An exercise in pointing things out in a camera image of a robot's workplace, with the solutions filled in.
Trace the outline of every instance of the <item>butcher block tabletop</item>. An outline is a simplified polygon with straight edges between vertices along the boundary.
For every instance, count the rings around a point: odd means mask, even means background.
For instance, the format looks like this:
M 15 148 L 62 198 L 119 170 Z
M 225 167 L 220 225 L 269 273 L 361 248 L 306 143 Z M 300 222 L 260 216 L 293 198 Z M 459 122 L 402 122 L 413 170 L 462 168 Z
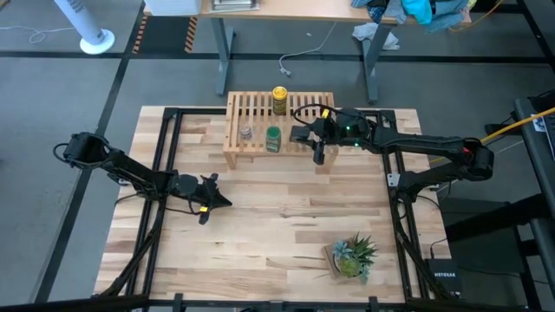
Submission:
M 148 167 L 164 109 L 140 111 L 129 155 Z M 421 133 L 414 109 L 395 114 L 400 132 Z M 168 129 L 169 138 L 172 121 Z M 219 189 L 233 206 L 212 211 L 206 225 L 199 225 L 198 217 L 166 211 L 151 299 L 182 293 L 187 300 L 210 301 L 367 302 L 376 296 L 379 302 L 404 302 L 381 155 L 341 147 L 330 174 L 317 174 L 310 157 L 242 158 L 231 170 L 222 153 L 224 139 L 224 114 L 183 116 L 174 169 L 194 176 L 219 174 Z M 166 166 L 167 149 L 160 168 Z M 403 156 L 407 170 L 429 168 L 425 155 Z M 122 187 L 120 197 L 133 193 L 132 187 Z M 430 191 L 422 195 L 437 200 Z M 107 288 L 131 258 L 143 204 L 135 197 L 115 207 L 95 292 Z M 168 199 L 167 207 L 188 210 L 178 198 Z M 446 237 L 441 213 L 420 198 L 414 211 L 422 254 L 428 257 L 430 244 Z M 378 249 L 368 283 L 332 279 L 323 247 L 359 231 Z M 447 242 L 436 244 L 434 254 L 450 257 Z M 418 296 L 410 260 L 408 267 Z

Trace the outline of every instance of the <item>yellow cable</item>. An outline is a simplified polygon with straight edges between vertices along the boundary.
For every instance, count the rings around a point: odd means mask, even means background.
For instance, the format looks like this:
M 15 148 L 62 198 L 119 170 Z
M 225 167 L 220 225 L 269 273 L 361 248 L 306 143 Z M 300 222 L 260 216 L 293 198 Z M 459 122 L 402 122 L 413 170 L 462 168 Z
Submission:
M 482 140 L 480 140 L 480 141 L 481 141 L 482 143 L 486 143 L 486 142 L 488 142 L 489 140 L 491 140 L 491 139 L 493 139 L 493 138 L 495 138 L 495 137 L 497 137 L 497 136 L 500 136 L 501 134 L 503 134 L 503 133 L 505 133 L 505 132 L 507 132 L 507 131 L 509 131 L 509 130 L 514 129 L 515 127 L 520 127 L 520 126 L 522 126 L 522 125 L 524 125 L 524 124 L 526 124 L 526 123 L 528 123 L 528 122 L 530 122 L 530 121 L 532 121 L 532 120 L 535 120 L 535 119 L 537 119 L 537 118 L 539 118 L 539 117 L 544 117 L 545 115 L 552 114 L 552 113 L 555 113 L 555 107 L 554 107 L 554 108 L 550 108 L 550 109 L 548 109 L 548 110 L 546 110 L 546 111 L 544 111 L 544 112 L 541 112 L 541 113 L 539 113 L 539 114 L 535 114 L 535 115 L 533 115 L 533 116 L 531 116 L 531 117 L 528 117 L 528 118 L 526 118 L 526 119 L 523 119 L 523 120 L 521 120 L 521 121 L 515 122 L 515 123 L 513 123 L 512 125 L 509 125 L 509 126 L 507 126 L 507 127 L 504 127 L 504 128 L 502 128 L 502 129 L 500 129 L 499 131 L 496 131 L 496 132 L 494 132 L 494 133 L 492 133 L 492 134 L 486 136 L 484 139 L 482 139 Z M 432 160 L 430 160 L 430 164 L 433 164 L 434 162 L 438 162 L 438 161 L 440 161 L 440 160 L 442 160 L 442 159 L 445 159 L 445 157 L 440 157 L 440 158 L 438 158 L 438 159 L 432 159 Z
M 487 16 L 489 16 L 490 14 L 492 14 L 495 9 L 497 9 L 497 7 L 499 7 L 504 0 L 499 0 L 493 7 L 491 10 L 489 10 L 489 12 L 487 12 L 486 14 L 484 14 L 484 16 L 480 17 L 478 20 L 476 20 L 475 22 L 471 23 L 470 25 L 468 25 L 467 27 L 463 27 L 463 28 L 459 28 L 459 29 L 452 29 L 449 28 L 449 30 L 453 31 L 453 32 L 461 32 L 463 30 L 467 30 L 471 27 L 473 27 L 475 24 L 479 23 L 481 20 L 483 20 L 484 18 L 486 18 Z

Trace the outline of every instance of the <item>table leg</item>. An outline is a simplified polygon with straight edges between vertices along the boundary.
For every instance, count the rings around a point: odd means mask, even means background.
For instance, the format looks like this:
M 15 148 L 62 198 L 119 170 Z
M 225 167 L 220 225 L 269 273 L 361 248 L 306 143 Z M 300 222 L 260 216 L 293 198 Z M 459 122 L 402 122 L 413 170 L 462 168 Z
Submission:
M 233 27 L 225 27 L 223 18 L 211 18 L 211 22 L 219 54 L 216 94 L 224 95 L 225 82 L 227 80 L 227 68 L 229 67 L 234 32 Z
M 224 157 L 227 162 L 227 166 L 234 170 L 237 165 L 237 154 L 224 152 Z
M 383 44 L 388 38 L 389 31 L 394 24 L 379 24 L 375 31 L 374 40 L 362 41 L 362 55 L 364 58 L 364 78 L 366 79 L 366 90 L 368 92 L 369 105 L 378 101 L 378 80 L 375 74 L 375 64 L 383 49 Z

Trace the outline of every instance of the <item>yellow can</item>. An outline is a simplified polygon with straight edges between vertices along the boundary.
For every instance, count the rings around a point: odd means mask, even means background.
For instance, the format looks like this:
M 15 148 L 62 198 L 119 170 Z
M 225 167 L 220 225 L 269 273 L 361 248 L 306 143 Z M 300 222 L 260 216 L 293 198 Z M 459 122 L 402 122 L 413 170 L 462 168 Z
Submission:
M 285 115 L 287 112 L 287 89 L 284 87 L 275 87 L 271 95 L 273 97 L 273 113 L 275 115 Z

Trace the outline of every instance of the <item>blue cloth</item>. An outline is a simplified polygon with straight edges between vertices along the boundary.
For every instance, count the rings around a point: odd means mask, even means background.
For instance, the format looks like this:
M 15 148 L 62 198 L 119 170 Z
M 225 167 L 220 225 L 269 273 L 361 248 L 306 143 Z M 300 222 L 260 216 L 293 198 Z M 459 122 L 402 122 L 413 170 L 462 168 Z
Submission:
M 353 0 L 350 5 L 353 8 L 361 8 L 366 5 L 368 9 L 368 14 L 370 15 L 370 18 L 372 18 L 372 22 L 380 23 L 382 21 L 383 12 L 385 12 L 385 8 L 369 6 L 369 3 L 371 3 L 372 1 L 373 0 Z
M 368 7 L 368 13 L 374 23 L 380 23 L 382 21 L 383 12 L 385 12 L 384 7 Z
M 464 16 L 460 13 L 467 7 L 468 0 L 451 0 L 435 3 L 435 15 L 432 22 L 426 25 L 426 33 L 448 29 L 462 22 Z
M 363 7 L 364 5 L 368 4 L 370 1 L 372 1 L 372 0 L 353 0 L 353 1 L 350 3 L 350 5 L 351 5 L 353 8 L 361 8 L 361 7 Z
M 428 25 L 432 22 L 432 6 L 429 0 L 402 0 L 402 6 L 408 15 L 415 17 L 419 24 Z

